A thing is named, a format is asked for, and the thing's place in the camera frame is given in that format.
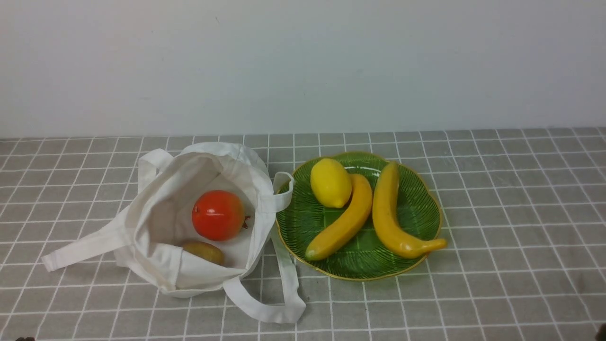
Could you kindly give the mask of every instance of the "bag strap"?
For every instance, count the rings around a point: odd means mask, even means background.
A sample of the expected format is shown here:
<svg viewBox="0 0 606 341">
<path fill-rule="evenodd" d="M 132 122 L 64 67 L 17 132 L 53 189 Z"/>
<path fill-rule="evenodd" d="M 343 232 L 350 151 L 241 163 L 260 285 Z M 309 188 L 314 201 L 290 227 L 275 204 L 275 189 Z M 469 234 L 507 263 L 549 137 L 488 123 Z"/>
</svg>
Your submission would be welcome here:
<svg viewBox="0 0 606 341">
<path fill-rule="evenodd" d="M 271 229 L 271 242 L 278 258 L 284 305 L 265 305 L 257 301 L 244 288 L 240 277 L 234 277 L 224 282 L 223 289 L 230 300 L 253 319 L 268 323 L 296 323 L 305 311 L 305 302 L 297 292 L 299 280 L 295 264 L 280 242 L 276 227 Z"/>
<path fill-rule="evenodd" d="M 42 257 L 47 271 L 54 271 L 83 260 L 133 244 L 133 228 L 120 228 L 112 220 L 104 228 Z"/>
<path fill-rule="evenodd" d="M 273 192 L 276 193 L 286 181 L 289 181 L 288 191 L 274 195 L 264 195 L 259 198 L 257 210 L 266 213 L 276 213 L 286 209 L 290 205 L 295 188 L 295 178 L 286 172 L 277 172 L 273 177 Z"/>
<path fill-rule="evenodd" d="M 141 193 L 155 178 L 157 171 L 163 172 L 174 157 L 162 149 L 155 149 L 139 158 L 139 186 Z"/>
</svg>

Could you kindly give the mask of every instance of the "yellow lemon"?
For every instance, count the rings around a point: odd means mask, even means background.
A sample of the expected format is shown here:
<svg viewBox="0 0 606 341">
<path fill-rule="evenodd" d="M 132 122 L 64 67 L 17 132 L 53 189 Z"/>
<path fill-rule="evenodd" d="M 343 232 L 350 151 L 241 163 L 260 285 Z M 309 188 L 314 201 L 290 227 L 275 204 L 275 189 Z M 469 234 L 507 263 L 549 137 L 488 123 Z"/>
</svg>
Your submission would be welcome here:
<svg viewBox="0 0 606 341">
<path fill-rule="evenodd" d="M 311 169 L 311 190 L 316 199 L 329 208 L 342 208 L 351 197 L 351 178 L 343 165 L 324 158 Z"/>
</svg>

